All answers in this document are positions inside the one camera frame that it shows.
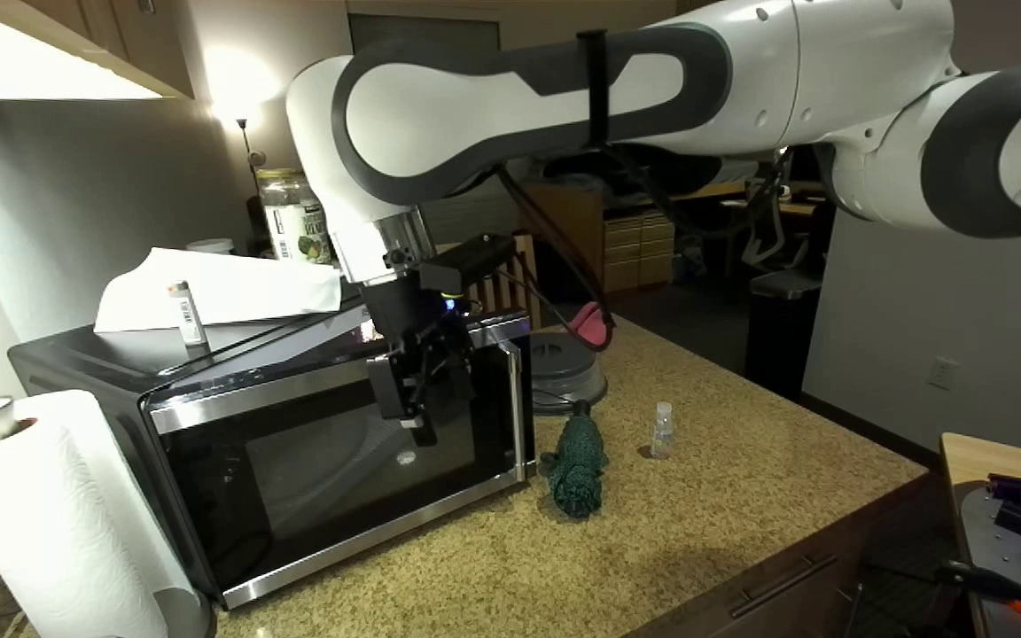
microwave handle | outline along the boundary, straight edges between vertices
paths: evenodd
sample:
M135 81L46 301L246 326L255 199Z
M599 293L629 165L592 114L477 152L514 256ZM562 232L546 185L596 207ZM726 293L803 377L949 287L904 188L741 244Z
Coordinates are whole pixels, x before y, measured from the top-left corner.
M514 422L514 479L516 482L527 480L526 456L527 440L522 424L522 351L509 340L497 342L499 350L507 356L507 376L510 377L510 420Z

black microwave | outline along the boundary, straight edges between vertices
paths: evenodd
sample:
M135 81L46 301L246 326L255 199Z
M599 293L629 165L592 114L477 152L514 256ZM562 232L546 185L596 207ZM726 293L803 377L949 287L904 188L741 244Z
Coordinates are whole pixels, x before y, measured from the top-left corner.
M226 608L534 469L524 312L470 320L473 392L434 415L430 446L380 416L366 359L388 348L356 299L206 331L199 352L176 331L87 326L16 345L9 358L29 395L97 396L191 582Z

black trash bin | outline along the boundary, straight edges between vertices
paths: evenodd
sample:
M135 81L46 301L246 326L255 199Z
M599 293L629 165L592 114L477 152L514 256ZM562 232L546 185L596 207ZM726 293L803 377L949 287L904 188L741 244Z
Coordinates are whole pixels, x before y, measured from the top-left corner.
M750 280L746 379L798 399L821 297L822 279L806 272L771 272Z

green stuffed toy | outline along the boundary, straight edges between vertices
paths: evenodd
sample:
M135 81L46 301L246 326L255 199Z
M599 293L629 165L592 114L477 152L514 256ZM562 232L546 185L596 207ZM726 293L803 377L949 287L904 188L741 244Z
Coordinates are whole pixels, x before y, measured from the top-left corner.
M601 507L601 474L609 463L604 440L588 415L588 403L578 400L574 413L558 437L554 453L544 453L550 463L547 482L550 496L563 512L575 519L588 518Z

granite countertop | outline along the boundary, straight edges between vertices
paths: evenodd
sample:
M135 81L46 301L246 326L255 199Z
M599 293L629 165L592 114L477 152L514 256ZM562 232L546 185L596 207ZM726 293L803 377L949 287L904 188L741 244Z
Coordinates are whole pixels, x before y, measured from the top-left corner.
M218 614L220 637L624 635L924 475L623 318L600 356L599 512L565 518L535 477ZM639 452L658 400L674 407L669 460ZM563 424L536 418L539 452Z

